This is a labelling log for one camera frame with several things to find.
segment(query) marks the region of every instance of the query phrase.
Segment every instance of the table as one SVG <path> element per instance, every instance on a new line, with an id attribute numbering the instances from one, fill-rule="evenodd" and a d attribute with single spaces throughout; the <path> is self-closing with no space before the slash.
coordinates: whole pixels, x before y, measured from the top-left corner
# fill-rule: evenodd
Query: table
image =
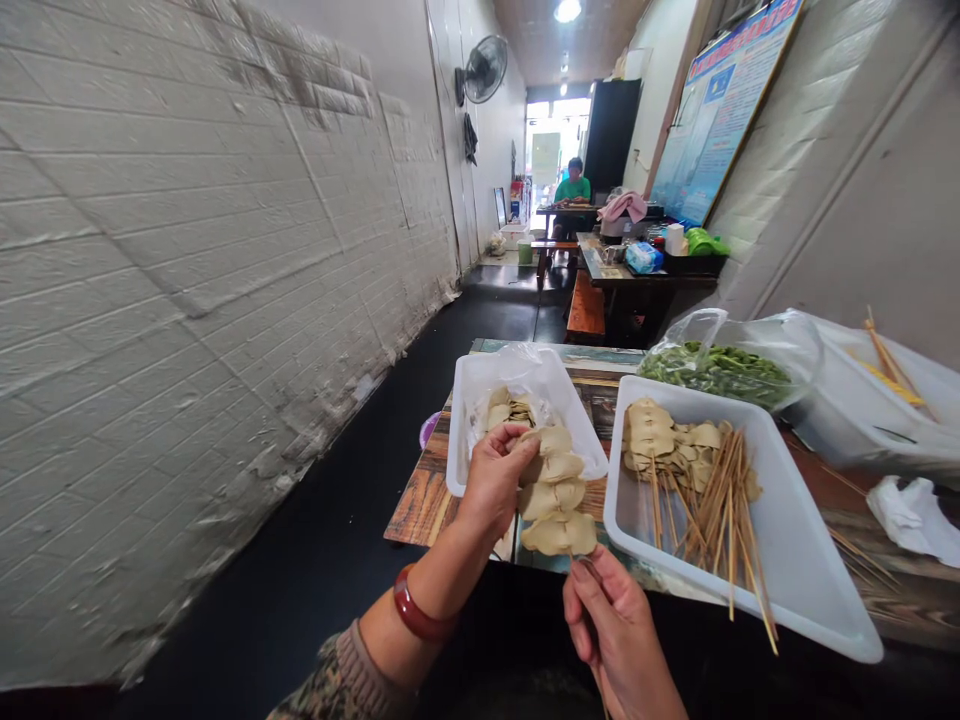
<path id="1" fill-rule="evenodd" d="M 550 216 L 556 215 L 558 218 L 561 217 L 581 217 L 583 215 L 595 215 L 596 212 L 600 210 L 599 207 L 591 205 L 590 207 L 583 208 L 553 208 L 549 205 L 544 205 L 543 207 L 537 208 L 537 215 L 545 215 L 547 218 L 547 235 L 550 235 Z"/>
<path id="2" fill-rule="evenodd" d="M 502 340 L 478 339 L 471 352 L 496 352 L 505 344 Z M 545 346 L 560 354 L 601 444 L 609 454 L 620 377 L 636 372 L 643 351 L 577 345 Z M 384 531 L 386 539 L 430 546 L 455 517 L 459 500 L 450 495 L 445 484 L 449 432 L 448 398 L 437 427 Z M 855 542 L 902 583 L 902 588 L 894 594 L 879 583 L 869 586 L 853 576 L 880 635 L 924 647 L 960 652 L 960 570 L 941 565 L 933 558 L 901 550 L 890 542 L 870 514 L 864 497 L 831 475 L 820 458 L 804 448 L 789 431 L 784 433 L 826 524 Z M 869 489 L 879 479 L 856 471 L 845 471 L 843 475 L 861 490 Z M 587 487 L 584 508 L 594 518 L 602 519 L 606 480 L 592 481 Z M 955 524 L 960 522 L 960 500 L 956 496 L 941 497 L 940 504 Z M 598 537 L 609 546 L 602 522 L 598 522 Z M 614 552 L 626 561 L 631 574 L 647 590 L 704 602 L 725 602 L 657 567 L 624 557 L 617 550 Z M 565 572 L 569 568 L 566 557 L 550 558 L 523 549 L 516 527 L 511 528 L 505 541 L 498 545 L 497 554 L 504 561 L 527 567 L 556 572 Z"/>
<path id="3" fill-rule="evenodd" d="M 540 257 L 537 261 L 537 289 L 543 289 L 544 277 L 547 274 L 547 256 L 553 253 L 553 259 L 556 260 L 557 250 L 566 250 L 568 252 L 579 249 L 579 245 L 574 242 L 564 242 L 562 240 L 534 240 L 530 243 L 532 250 L 539 250 Z"/>
<path id="4" fill-rule="evenodd" d="M 705 297 L 717 287 L 717 278 L 707 275 L 634 275 L 623 263 L 606 265 L 600 259 L 603 246 L 596 233 L 577 233 L 577 244 L 590 273 L 590 284 L 603 288 L 609 295 L 608 341 L 649 347 L 663 333 L 664 323 L 679 291 L 699 290 Z M 643 317 L 639 330 L 633 325 L 636 315 Z M 616 331 L 617 322 L 624 328 L 619 334 Z"/>

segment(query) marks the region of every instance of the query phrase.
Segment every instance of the pink towel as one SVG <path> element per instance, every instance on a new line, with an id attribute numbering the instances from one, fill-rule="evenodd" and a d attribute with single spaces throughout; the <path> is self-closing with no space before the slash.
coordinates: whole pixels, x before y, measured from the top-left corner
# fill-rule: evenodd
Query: pink towel
<path id="1" fill-rule="evenodd" d="M 616 220 L 624 210 L 630 214 L 630 222 L 638 222 L 647 214 L 647 203 L 639 193 L 631 190 L 610 200 L 605 207 L 597 210 L 597 215 L 601 220 Z"/>

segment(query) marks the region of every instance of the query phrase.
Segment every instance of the person's left hand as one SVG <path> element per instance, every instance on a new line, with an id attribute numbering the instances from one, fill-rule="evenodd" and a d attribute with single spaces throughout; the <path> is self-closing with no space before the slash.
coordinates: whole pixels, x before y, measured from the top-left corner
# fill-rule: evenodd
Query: person's left hand
<path id="1" fill-rule="evenodd" d="M 473 448 L 457 519 L 470 523 L 491 548 L 507 532 L 517 512 L 520 473 L 540 451 L 536 436 L 517 443 L 527 430 L 523 425 L 498 425 Z"/>

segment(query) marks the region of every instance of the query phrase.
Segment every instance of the trash bin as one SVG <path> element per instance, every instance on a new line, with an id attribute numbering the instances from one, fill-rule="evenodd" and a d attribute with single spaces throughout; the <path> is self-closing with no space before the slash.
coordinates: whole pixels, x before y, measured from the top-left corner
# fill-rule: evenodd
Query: trash bin
<path id="1" fill-rule="evenodd" d="M 521 265 L 532 265 L 533 264 L 533 247 L 529 242 L 518 242 L 517 250 L 520 253 L 520 264 Z"/>

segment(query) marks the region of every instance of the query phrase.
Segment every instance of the red bracelet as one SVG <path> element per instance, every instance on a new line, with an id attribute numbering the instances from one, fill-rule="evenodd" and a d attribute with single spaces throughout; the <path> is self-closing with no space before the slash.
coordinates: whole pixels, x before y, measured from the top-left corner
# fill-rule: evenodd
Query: red bracelet
<path id="1" fill-rule="evenodd" d="M 397 581 L 393 584 L 393 602 L 397 606 L 397 612 L 400 613 L 400 618 L 407 629 L 421 640 L 445 642 L 450 639 L 457 627 L 457 616 L 436 620 L 417 607 L 407 587 L 407 575 L 410 574 L 410 568 L 413 565 L 411 563 L 401 570 L 397 575 Z"/>

